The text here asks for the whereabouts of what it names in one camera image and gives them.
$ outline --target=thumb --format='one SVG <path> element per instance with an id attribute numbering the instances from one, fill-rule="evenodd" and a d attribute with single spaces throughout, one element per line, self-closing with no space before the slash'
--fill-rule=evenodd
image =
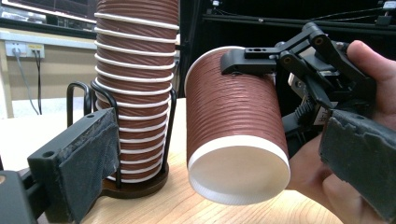
<path id="1" fill-rule="evenodd" d="M 363 73 L 377 82 L 393 79 L 396 84 L 396 62 L 376 53 L 363 42 L 359 40 L 352 42 L 347 49 L 347 56 Z"/>

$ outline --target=electrical outlet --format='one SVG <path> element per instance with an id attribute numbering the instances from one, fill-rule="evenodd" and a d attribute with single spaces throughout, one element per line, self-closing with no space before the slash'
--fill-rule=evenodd
<path id="1" fill-rule="evenodd" d="M 13 50 L 15 49 L 17 52 L 20 53 L 20 57 L 26 57 L 27 50 L 26 50 L 26 43 L 19 42 L 19 41 L 9 41 L 6 40 L 6 55 L 15 57 Z"/>
<path id="2" fill-rule="evenodd" d="M 43 44 L 26 43 L 26 57 L 38 58 L 38 52 L 43 59 L 45 57 Z"/>

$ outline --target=cup rim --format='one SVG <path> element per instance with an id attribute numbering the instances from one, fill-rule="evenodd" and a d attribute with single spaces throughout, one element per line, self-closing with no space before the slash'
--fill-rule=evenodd
<path id="1" fill-rule="evenodd" d="M 117 52 L 128 53 L 128 54 L 138 54 L 144 56 L 155 56 L 155 57 L 173 57 L 177 54 L 176 51 L 174 52 L 152 52 L 152 51 L 143 51 L 143 50 L 136 50 L 136 49 L 123 49 L 119 47 L 114 47 L 111 45 L 106 45 L 98 42 L 97 40 L 93 41 L 93 43 L 102 49 L 109 49 Z"/>
<path id="2" fill-rule="evenodd" d="M 125 133 L 145 133 L 145 132 L 150 132 L 150 131 L 154 131 L 154 130 L 160 129 L 163 126 L 166 126 L 167 123 L 168 123 L 168 120 L 169 120 L 169 118 L 166 118 L 160 124 L 149 126 L 149 127 L 146 127 L 146 128 L 140 128 L 140 129 L 130 129 L 130 128 L 121 128 L 121 127 L 119 127 L 119 131 L 125 132 Z"/>
<path id="3" fill-rule="evenodd" d="M 94 31 L 96 33 L 102 34 L 102 35 L 113 35 L 113 36 L 122 37 L 122 38 L 144 40 L 144 41 L 158 42 L 158 43 L 165 43 L 165 44 L 176 44 L 176 42 L 177 42 L 177 38 L 176 39 L 165 39 L 165 38 L 150 37 L 150 36 L 144 36 L 144 35 L 130 35 L 130 34 L 122 33 L 122 32 L 101 29 L 98 27 L 95 27 Z"/>
<path id="4" fill-rule="evenodd" d="M 96 108 L 98 109 L 103 109 L 99 104 L 96 102 L 95 103 Z M 125 116 L 125 115 L 119 115 L 119 119 L 125 119 L 125 120 L 148 120 L 148 119 L 158 119 L 164 115 L 166 115 L 170 110 L 170 105 L 168 108 L 166 108 L 163 112 L 160 114 L 152 115 L 152 116 L 142 116 L 142 117 L 137 117 L 137 116 Z"/>
<path id="5" fill-rule="evenodd" d="M 143 160 L 140 160 L 140 161 L 120 161 L 120 163 L 122 163 L 122 164 L 141 164 L 141 163 L 145 163 L 145 162 L 148 162 L 148 161 L 153 161 L 154 159 L 160 157 L 162 154 L 163 154 L 163 149 L 159 153 L 157 153 L 154 156 L 151 156 L 151 157 L 149 157 L 147 159 L 143 159 Z"/>
<path id="6" fill-rule="evenodd" d="M 96 93 L 96 97 L 98 99 L 100 99 L 102 102 L 106 102 L 106 99 L 103 98 L 100 94 Z M 164 101 L 160 101 L 158 103 L 154 103 L 154 104 L 142 104 L 142 105 L 138 105 L 138 104 L 129 104 L 129 103 L 124 103 L 124 102 L 119 102 L 117 101 L 117 106 L 121 106 L 121 107 L 127 107 L 127 108 L 152 108 L 152 107 L 157 107 L 157 106 L 161 106 L 161 105 L 166 105 L 169 103 L 169 101 L 171 100 L 171 95 L 169 94 L 168 98 Z"/>
<path id="7" fill-rule="evenodd" d="M 120 142 L 121 143 L 146 143 L 146 142 L 150 142 L 150 141 L 154 141 L 160 137 L 163 136 L 163 138 L 165 138 L 166 136 L 166 132 L 167 130 L 164 129 L 161 133 L 156 134 L 152 137 L 148 137 L 148 138 L 139 138 L 139 139 L 134 139 L 134 138 L 130 138 L 130 139 L 124 139 L 124 138 L 120 138 Z"/>
<path id="8" fill-rule="evenodd" d="M 122 81 L 141 82 L 141 83 L 166 82 L 166 81 L 170 81 L 174 78 L 174 73 L 171 73 L 171 75 L 169 77 L 155 77 L 155 78 L 124 77 L 124 76 L 119 76 L 119 75 L 111 74 L 108 72 L 104 72 L 101 69 L 99 69 L 97 66 L 95 66 L 95 71 L 105 77 L 111 77 L 111 78 L 114 78 L 117 80 L 122 80 Z"/>
<path id="9" fill-rule="evenodd" d="M 122 183 L 127 183 L 127 184 L 134 184 L 134 183 L 140 183 L 146 180 L 151 179 L 152 177 L 154 177 L 155 175 L 157 175 L 160 171 L 161 171 L 162 167 L 158 167 L 158 170 L 156 170 L 153 174 L 148 175 L 146 177 L 140 178 L 140 179 L 122 179 L 121 182 Z M 112 180 L 112 181 L 116 181 L 116 178 L 114 178 L 113 176 L 108 176 L 107 179 Z"/>
<path id="10" fill-rule="evenodd" d="M 106 90 L 112 91 L 112 92 L 116 92 L 116 93 L 120 93 L 120 94 L 125 94 L 125 95 L 152 96 L 152 95 L 161 95 L 161 94 L 164 94 L 164 93 L 172 90 L 172 83 L 169 83 L 168 88 L 160 90 L 160 91 L 125 91 L 125 90 L 108 87 L 107 85 L 100 83 L 100 81 L 98 80 L 97 77 L 95 78 L 95 82 L 96 82 L 96 84 L 98 84 L 98 86 L 100 86 L 103 89 L 106 89 Z"/>
<path id="11" fill-rule="evenodd" d="M 168 65 L 143 65 L 143 64 L 136 64 L 136 63 L 120 63 L 114 60 L 109 60 L 99 56 L 97 53 L 94 55 L 95 59 L 102 62 L 102 63 L 109 63 L 120 67 L 127 67 L 127 68 L 136 68 L 136 69 L 147 69 L 147 70 L 166 70 L 172 69 L 175 67 L 175 63 L 171 63 Z"/>
<path id="12" fill-rule="evenodd" d="M 155 164 L 150 165 L 149 167 L 146 167 L 146 168 L 143 168 L 143 169 L 138 169 L 138 170 L 121 170 L 121 173 L 122 174 L 126 174 L 126 175 L 142 174 L 142 173 L 145 173 L 147 171 L 150 171 L 150 170 L 154 169 L 155 167 L 159 166 L 162 163 L 163 163 L 163 160 L 158 160 L 157 162 L 155 162 Z"/>
<path id="13" fill-rule="evenodd" d="M 224 158 L 226 157 L 225 155 L 230 155 L 230 153 L 234 155 L 232 159 Z M 238 156 L 247 154 L 250 154 L 250 158 L 255 158 L 256 160 L 254 162 L 244 162 L 236 168 L 234 165 L 241 161 Z M 210 162 L 210 160 L 218 160 L 219 158 L 224 158 L 221 164 Z M 270 164 L 274 167 L 271 172 L 275 175 L 266 175 L 269 174 L 266 168 Z M 241 205 L 263 202 L 275 197 L 290 181 L 289 160 L 285 152 L 275 143 L 253 135 L 230 135 L 211 140 L 192 153 L 187 166 L 192 188 L 202 196 L 217 203 Z M 241 175 L 227 170 L 231 166 L 233 166 L 235 171 L 254 169 L 261 172 L 257 175 L 260 178 L 253 177 L 253 175 L 243 176 L 240 180 L 242 184 L 249 183 L 250 186 L 266 186 L 265 183 L 269 182 L 269 180 L 265 179 L 266 177 L 276 178 L 276 182 L 274 185 L 266 186 L 264 189 L 253 190 L 254 193 L 251 193 L 253 191 L 249 191 L 246 188 L 229 190 L 229 187 L 227 187 L 230 184 L 229 182 L 234 181 L 233 177 L 235 175 Z M 211 178 L 203 175 L 202 171 L 206 169 L 212 170 L 214 176 L 224 176 L 224 178 L 217 179 L 218 183 L 206 181 L 206 178 Z"/>
<path id="14" fill-rule="evenodd" d="M 113 20 L 113 21 L 126 21 L 126 22 L 130 22 L 130 23 L 137 23 L 137 24 L 142 24 L 142 25 L 161 27 L 161 28 L 166 28 L 166 29 L 171 29 L 171 30 L 179 29 L 179 27 L 177 25 L 169 24 L 166 22 L 160 22 L 160 21 L 149 21 L 149 20 L 138 19 L 138 18 L 134 18 L 134 17 L 126 17 L 126 16 L 114 15 L 114 14 L 110 14 L 110 13 L 101 13 L 101 12 L 96 12 L 93 15 L 96 18 L 108 19 L 108 20 Z"/>
<path id="15" fill-rule="evenodd" d="M 166 138 L 164 138 L 159 144 L 155 145 L 154 147 L 147 147 L 147 148 L 143 148 L 143 149 L 120 149 L 120 153 L 123 153 L 123 154 L 141 154 L 141 153 L 150 152 L 150 151 L 153 151 L 153 150 L 157 149 L 160 146 L 163 146 L 163 148 L 164 148 L 165 141 L 166 141 Z"/>

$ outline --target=stack of paper cups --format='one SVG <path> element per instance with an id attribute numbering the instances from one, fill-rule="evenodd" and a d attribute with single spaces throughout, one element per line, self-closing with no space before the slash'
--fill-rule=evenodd
<path id="1" fill-rule="evenodd" d="M 149 180 L 162 167 L 177 9 L 177 1 L 101 0 L 97 4 L 95 82 L 111 93 L 119 108 L 123 183 Z M 98 109 L 110 107 L 105 97 L 97 97 Z"/>

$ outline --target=ribbed cup texture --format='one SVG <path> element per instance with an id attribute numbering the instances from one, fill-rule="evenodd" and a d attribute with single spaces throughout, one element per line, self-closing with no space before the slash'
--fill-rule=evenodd
<path id="1" fill-rule="evenodd" d="M 178 1 L 100 0 L 97 3 L 95 82 L 119 108 L 121 181 L 139 183 L 161 170 Z M 110 107 L 98 96 L 98 109 Z"/>
<path id="2" fill-rule="evenodd" d="M 201 57 L 186 80 L 187 161 L 203 144 L 225 136 L 252 135 L 273 142 L 286 155 L 287 144 L 272 77 L 222 75 L 228 49 Z"/>

